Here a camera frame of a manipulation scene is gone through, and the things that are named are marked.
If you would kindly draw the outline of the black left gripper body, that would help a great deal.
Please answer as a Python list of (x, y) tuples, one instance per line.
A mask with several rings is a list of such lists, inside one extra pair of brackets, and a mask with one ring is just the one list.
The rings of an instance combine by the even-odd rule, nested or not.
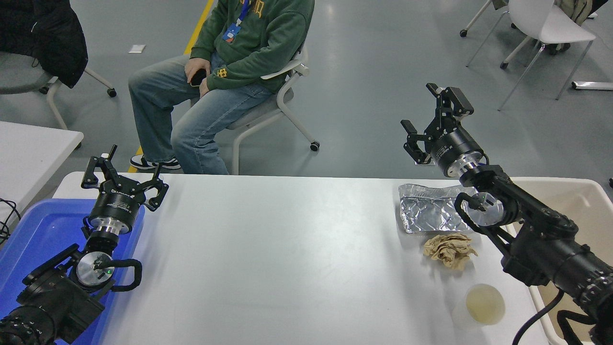
[(105, 219), (114, 219), (125, 226), (134, 225), (145, 195), (142, 191), (132, 192), (131, 189), (129, 186), (127, 190), (123, 190), (112, 181), (102, 183), (98, 199), (89, 215), (89, 224), (99, 226)]

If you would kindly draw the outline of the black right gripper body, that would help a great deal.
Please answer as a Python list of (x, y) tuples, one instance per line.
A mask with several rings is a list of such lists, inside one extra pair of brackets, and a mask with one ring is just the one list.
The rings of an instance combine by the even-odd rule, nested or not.
[(442, 171), (468, 171), (479, 165), (484, 151), (467, 131), (458, 127), (433, 143), (431, 157)]

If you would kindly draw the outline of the person's right hand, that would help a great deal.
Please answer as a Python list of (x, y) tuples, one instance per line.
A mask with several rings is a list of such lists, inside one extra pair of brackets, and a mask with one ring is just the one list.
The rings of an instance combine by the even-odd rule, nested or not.
[(208, 76), (211, 72), (211, 63), (207, 59), (203, 59), (201, 57), (193, 57), (188, 59), (186, 65), (184, 66), (184, 72), (187, 78), (187, 83), (191, 83), (195, 74), (201, 70), (205, 70), (205, 76)]

